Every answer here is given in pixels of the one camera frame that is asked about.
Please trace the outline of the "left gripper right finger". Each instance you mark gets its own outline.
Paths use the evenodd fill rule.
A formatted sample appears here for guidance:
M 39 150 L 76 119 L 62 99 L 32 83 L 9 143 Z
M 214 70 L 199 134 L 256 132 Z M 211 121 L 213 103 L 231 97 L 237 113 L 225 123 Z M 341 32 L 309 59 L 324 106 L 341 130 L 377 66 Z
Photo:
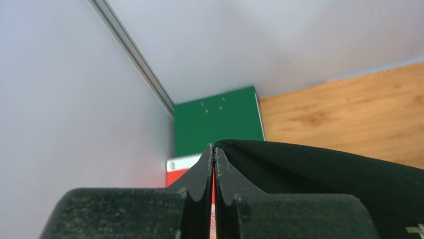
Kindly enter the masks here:
M 346 194 L 268 194 L 214 150 L 219 239 L 376 239 L 359 199 Z

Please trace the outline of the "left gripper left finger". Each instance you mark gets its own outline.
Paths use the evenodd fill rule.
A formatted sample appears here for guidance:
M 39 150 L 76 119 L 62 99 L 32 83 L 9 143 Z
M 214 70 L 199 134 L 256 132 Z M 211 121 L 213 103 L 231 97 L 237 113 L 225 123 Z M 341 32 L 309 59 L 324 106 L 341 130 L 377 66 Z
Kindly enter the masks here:
M 165 188 L 76 188 L 56 204 L 43 239 L 207 239 L 213 148 Z

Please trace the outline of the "black floral t shirt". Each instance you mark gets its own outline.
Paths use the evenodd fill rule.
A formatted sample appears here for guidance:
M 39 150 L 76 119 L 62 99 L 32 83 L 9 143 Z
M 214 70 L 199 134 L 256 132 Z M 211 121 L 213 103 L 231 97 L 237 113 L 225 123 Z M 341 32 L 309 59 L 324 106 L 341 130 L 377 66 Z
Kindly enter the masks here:
M 421 169 L 324 148 L 222 140 L 229 162 L 268 194 L 346 194 L 368 211 L 378 239 L 424 236 Z

